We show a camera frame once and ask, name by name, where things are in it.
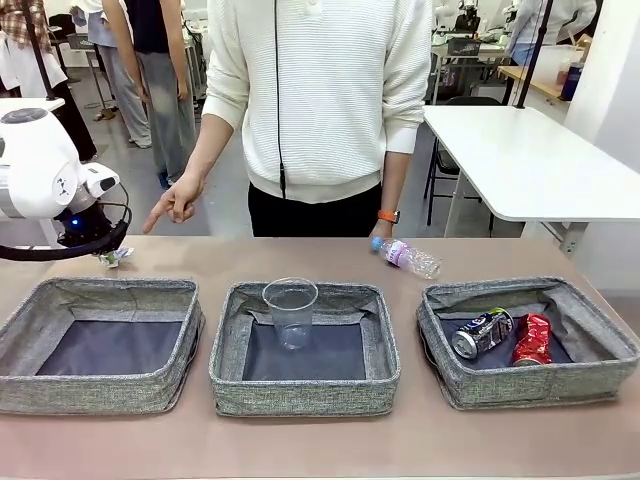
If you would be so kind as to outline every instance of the soda can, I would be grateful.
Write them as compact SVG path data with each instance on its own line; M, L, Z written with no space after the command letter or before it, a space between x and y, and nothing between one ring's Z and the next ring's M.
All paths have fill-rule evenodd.
M518 322L518 343L513 350L514 367L551 363L549 342L551 322L543 315L530 313Z
M473 360L502 342L512 330L513 318L509 312L494 308L456 330L451 344L458 355Z

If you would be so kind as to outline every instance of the bottle cap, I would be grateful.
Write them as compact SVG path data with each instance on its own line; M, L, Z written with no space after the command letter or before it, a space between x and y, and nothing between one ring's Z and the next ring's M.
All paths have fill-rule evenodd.
M371 248L373 248L374 250L380 250L382 248L382 245L384 245L384 238L373 237L371 239Z

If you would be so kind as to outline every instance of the gray pants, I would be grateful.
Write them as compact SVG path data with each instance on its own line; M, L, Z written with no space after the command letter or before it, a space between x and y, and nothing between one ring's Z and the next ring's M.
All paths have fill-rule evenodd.
M149 131L147 115L144 113L142 101L136 93L133 80L131 80L118 54L118 49L100 45L98 50L104 61L109 84L113 95L116 97L116 102L118 102L118 108L129 131L129 136L139 147L151 145L151 132Z
M178 79L168 53L138 53L138 59L149 93L149 123L156 168L158 173L166 171L169 179L175 182L184 172L196 143L192 95L186 100L178 100Z

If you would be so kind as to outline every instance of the candy wrapper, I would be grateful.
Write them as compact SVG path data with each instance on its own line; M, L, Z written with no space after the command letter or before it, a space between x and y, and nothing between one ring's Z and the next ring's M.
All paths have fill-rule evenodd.
M133 253L133 248L120 247L118 250L106 253L104 255L98 255L100 263L107 268L116 268L120 265L120 260L127 258Z

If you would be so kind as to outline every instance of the orange watch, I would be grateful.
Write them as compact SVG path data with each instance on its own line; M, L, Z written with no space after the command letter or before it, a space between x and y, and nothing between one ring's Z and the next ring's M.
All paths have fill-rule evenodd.
M400 221L400 212L397 210L395 212L390 212L388 210L378 210L378 219L386 220L387 222L391 222L394 225L397 225Z

